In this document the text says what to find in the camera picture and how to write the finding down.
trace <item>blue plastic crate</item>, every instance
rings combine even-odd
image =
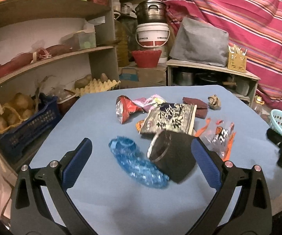
[[[56,96],[40,93],[39,112],[0,135],[0,149],[8,161],[17,162],[24,148],[49,128],[54,128],[62,119]]]

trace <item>blue gripper pad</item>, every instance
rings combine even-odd
[[[196,138],[192,140],[191,152],[209,186],[219,191],[221,188],[220,171]]]
[[[75,185],[77,178],[92,154],[92,141],[84,138],[75,152],[75,155],[62,172],[61,186],[63,190],[72,188]]]

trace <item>gray fabric cover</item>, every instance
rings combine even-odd
[[[183,18],[175,43],[172,58],[226,67],[229,34],[219,28]]]

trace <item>red wrapper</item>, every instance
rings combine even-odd
[[[119,96],[116,100],[116,115],[121,124],[129,119],[130,114],[143,109],[135,105],[127,96]]]

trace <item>maroon cloth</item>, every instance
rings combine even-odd
[[[197,109],[195,112],[196,118],[206,118],[208,105],[205,102],[201,101],[200,99],[193,99],[188,97],[183,97],[182,101],[185,104],[197,105]]]

